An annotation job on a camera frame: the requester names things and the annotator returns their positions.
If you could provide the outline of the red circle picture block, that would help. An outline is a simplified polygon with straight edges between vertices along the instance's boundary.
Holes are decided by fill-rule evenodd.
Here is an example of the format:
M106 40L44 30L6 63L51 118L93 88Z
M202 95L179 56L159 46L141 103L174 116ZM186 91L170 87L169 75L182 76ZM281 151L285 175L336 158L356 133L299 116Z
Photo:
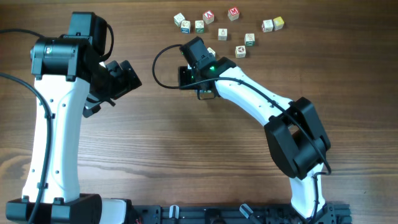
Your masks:
M236 46L235 56L236 58L244 58L246 56L246 46L245 45Z

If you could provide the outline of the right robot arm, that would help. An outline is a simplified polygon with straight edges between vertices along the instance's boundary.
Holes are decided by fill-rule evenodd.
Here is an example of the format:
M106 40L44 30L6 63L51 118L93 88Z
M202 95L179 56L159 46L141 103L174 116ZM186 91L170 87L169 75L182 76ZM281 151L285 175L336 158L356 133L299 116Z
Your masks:
M181 90L211 91L255 118L266 134L276 166L290 179L291 205L309 223L320 219L325 205L320 176L331 174L326 161L330 140L314 105L279 96L250 79L232 60L219 60L196 37L179 50L188 62L178 72Z

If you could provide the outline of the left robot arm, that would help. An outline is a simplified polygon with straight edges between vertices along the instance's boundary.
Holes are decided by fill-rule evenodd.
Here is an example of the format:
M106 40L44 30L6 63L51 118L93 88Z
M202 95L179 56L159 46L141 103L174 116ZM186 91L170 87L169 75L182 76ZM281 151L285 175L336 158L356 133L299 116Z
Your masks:
M140 223L128 199L83 194L78 145L83 118L113 104L141 81L128 61L110 61L111 26L92 12L74 12L60 37L39 37L30 51L37 97L32 161L21 197L6 205L16 223Z

